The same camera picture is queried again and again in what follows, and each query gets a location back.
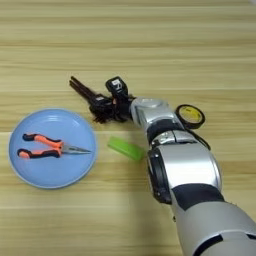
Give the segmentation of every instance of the wood grain surface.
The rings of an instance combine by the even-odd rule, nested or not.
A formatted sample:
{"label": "wood grain surface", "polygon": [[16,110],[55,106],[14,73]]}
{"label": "wood grain surface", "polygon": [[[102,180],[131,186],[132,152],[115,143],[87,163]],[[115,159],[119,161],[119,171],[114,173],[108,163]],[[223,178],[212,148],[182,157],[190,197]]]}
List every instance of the wood grain surface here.
{"label": "wood grain surface", "polygon": [[[69,86],[120,75],[136,96],[203,109],[200,129],[223,169],[227,201],[256,220],[256,6],[249,0],[0,0],[0,255],[181,255],[146,162],[110,150],[112,134],[146,147],[132,123],[92,122]],[[15,125],[41,108],[86,118],[100,153],[65,189],[22,182],[8,162]]]}

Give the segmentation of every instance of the orange pliers handle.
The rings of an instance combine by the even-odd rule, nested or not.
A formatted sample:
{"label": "orange pliers handle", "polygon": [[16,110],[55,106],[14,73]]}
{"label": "orange pliers handle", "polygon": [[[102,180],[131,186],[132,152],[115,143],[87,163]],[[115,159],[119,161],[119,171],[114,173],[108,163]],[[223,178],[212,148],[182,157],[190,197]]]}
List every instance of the orange pliers handle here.
{"label": "orange pliers handle", "polygon": [[52,140],[41,134],[23,134],[22,138],[25,141],[38,141],[52,148],[48,150],[34,150],[34,151],[21,148],[17,151],[17,154],[22,158],[43,158],[48,156],[53,156],[53,157],[61,156],[61,153],[62,153],[61,149],[64,144],[62,140]]}

